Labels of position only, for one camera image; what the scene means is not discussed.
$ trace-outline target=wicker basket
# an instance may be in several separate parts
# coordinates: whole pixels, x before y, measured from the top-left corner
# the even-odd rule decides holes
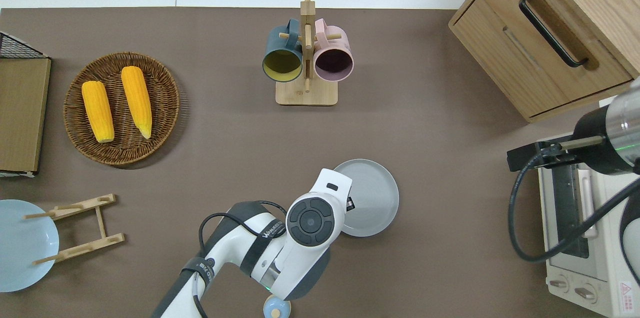
[[[121,81],[126,66],[144,73],[151,101],[151,138],[145,139],[133,122]],[[82,99],[82,83],[101,81],[109,98],[114,140],[98,143],[89,125]],[[89,63],[73,79],[64,99],[64,127],[73,145],[84,156],[110,166],[140,161],[158,150],[178,120],[180,97],[171,72],[162,63],[130,51],[112,53]]]

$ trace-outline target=mug rack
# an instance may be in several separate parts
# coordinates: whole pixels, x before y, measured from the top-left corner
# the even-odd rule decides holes
[[[316,38],[316,2],[300,2],[300,34],[302,43],[302,74],[286,83],[276,82],[276,102],[281,106],[334,106],[338,103],[338,83],[318,77],[313,69]],[[288,34],[281,33],[281,38]],[[340,38],[332,35],[328,39]]]

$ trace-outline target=warning label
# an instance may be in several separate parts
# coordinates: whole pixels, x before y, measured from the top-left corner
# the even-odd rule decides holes
[[[631,286],[631,282],[620,282],[620,293],[622,297],[620,311],[622,311],[622,313],[634,312],[634,291],[631,289]]]

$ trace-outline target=oven knob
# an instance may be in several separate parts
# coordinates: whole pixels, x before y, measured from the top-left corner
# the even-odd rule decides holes
[[[574,289],[574,291],[576,295],[579,295],[585,300],[588,300],[592,304],[596,303],[596,301],[598,300],[598,295],[596,295],[595,293],[596,290],[594,289],[594,286],[589,283],[585,284],[585,286],[583,287]]]
[[[567,293],[569,291],[569,280],[567,277],[560,274],[556,279],[551,279],[551,277],[546,277],[546,284],[551,287],[558,288],[560,291]]]
[[[567,288],[567,284],[562,280],[550,280],[549,286],[554,286],[558,288]]]

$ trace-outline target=pink mug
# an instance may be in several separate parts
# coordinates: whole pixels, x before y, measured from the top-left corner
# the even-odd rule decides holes
[[[341,38],[327,39],[327,36],[340,34]],[[349,46],[347,34],[339,26],[330,25],[324,19],[315,21],[313,70],[315,74],[329,82],[340,82],[354,71],[354,56]]]

